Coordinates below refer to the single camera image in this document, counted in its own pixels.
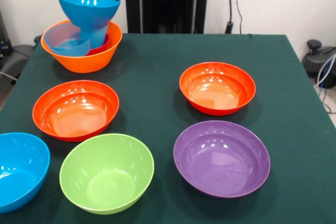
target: lime green bowl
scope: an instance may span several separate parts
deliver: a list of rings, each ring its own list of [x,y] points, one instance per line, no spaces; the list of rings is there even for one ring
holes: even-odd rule
[[[76,206],[93,214],[111,215],[140,199],[153,175],[153,156],[141,141],[105,134],[82,142],[69,153],[59,182]]]

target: light blue bowl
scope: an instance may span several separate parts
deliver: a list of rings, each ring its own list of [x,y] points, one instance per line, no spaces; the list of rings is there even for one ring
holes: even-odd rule
[[[89,34],[81,34],[80,28],[72,23],[62,23],[49,29],[45,43],[50,50],[63,56],[85,56],[91,50]]]
[[[90,37],[91,38],[91,49],[101,47],[104,44],[107,28],[109,25],[95,30],[81,30],[81,37]]]
[[[83,29],[94,30],[108,25],[118,10],[116,0],[59,0],[70,21]]]
[[[0,214],[27,204],[40,190],[50,152],[38,137],[27,133],[0,134]]]

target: table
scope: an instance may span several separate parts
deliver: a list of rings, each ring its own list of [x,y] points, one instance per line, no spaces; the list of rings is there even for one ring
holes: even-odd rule
[[[192,108],[178,80],[189,66],[224,61],[251,74],[253,101],[229,116]],[[35,127],[38,97],[62,82],[90,79],[113,87],[120,111],[106,133],[143,141],[155,160],[154,178],[128,210],[110,216],[85,212],[59,186],[63,159],[77,144]],[[238,123],[269,150],[266,183],[248,196],[216,199],[187,184],[173,162],[173,145],[188,126],[205,120]],[[111,63],[90,74],[69,72],[38,46],[0,112],[0,133],[28,132],[49,146],[51,163],[39,194],[25,207],[0,215],[0,223],[334,223],[336,130],[286,36],[125,34]]]

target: red bowl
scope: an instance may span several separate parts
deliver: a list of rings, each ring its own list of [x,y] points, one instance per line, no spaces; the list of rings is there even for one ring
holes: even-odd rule
[[[104,131],[119,108],[117,93],[98,81],[70,81],[45,92],[35,103],[33,121],[44,133],[80,142]]]
[[[99,54],[101,52],[104,52],[107,48],[107,45],[110,41],[110,37],[108,34],[106,34],[105,36],[105,40],[104,40],[104,44],[101,46],[101,47],[97,47],[97,48],[92,48],[89,53],[87,54],[88,55],[95,55],[95,54]]]
[[[256,84],[247,72],[223,62],[188,68],[181,75],[180,89],[194,108],[209,115],[232,114],[256,94]]]

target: plastic bowl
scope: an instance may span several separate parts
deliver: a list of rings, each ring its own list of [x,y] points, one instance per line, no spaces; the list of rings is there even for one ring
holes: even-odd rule
[[[177,138],[174,161],[185,180],[218,198],[250,194],[266,181],[270,158],[262,141],[248,129],[225,121],[206,121]]]
[[[59,173],[64,195],[81,209],[116,214],[144,194],[154,174],[150,150],[123,134],[86,140],[65,158]]]
[[[40,190],[50,152],[38,137],[27,133],[0,135],[0,214],[27,204]]]
[[[58,24],[69,23],[69,20],[62,21]],[[105,67],[118,47],[121,38],[122,31],[118,25],[110,22],[107,34],[109,35],[109,42],[106,50],[95,55],[81,56],[81,57],[68,57],[53,53],[45,43],[45,33],[52,27],[48,28],[41,37],[42,47],[51,54],[59,63],[61,63],[66,69],[76,73],[90,73],[95,72]]]
[[[190,104],[209,115],[228,115],[246,106],[256,94],[252,77],[223,62],[193,65],[183,72],[180,89]]]
[[[91,38],[91,48],[101,47],[104,44],[108,25],[104,26],[100,29],[95,30],[85,30],[81,29],[81,37],[83,38]]]
[[[66,142],[100,134],[112,122],[119,98],[98,81],[70,81],[45,92],[35,103],[33,120],[44,133]]]
[[[54,26],[45,34],[45,43],[52,52],[64,56],[86,55],[91,49],[91,36],[81,33],[72,23]]]
[[[83,29],[99,29],[108,25],[117,12],[116,0],[59,0],[71,22]]]
[[[106,34],[103,45],[101,47],[91,49],[87,55],[95,55],[104,52],[106,50],[109,41],[110,37],[108,34]]]

